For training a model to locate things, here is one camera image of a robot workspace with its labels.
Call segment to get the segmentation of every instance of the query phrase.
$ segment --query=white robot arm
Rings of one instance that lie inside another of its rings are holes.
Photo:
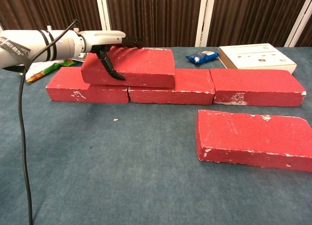
[[[9,52],[8,47],[17,54],[32,58],[42,48],[58,37],[62,30],[5,30],[0,33],[0,69],[20,65],[20,61]],[[69,30],[57,43],[42,53],[34,62],[54,61],[75,58],[80,53],[96,53],[107,72],[115,79],[125,80],[118,74],[107,52],[112,46],[144,47],[138,38],[128,37],[122,31],[73,31]]]

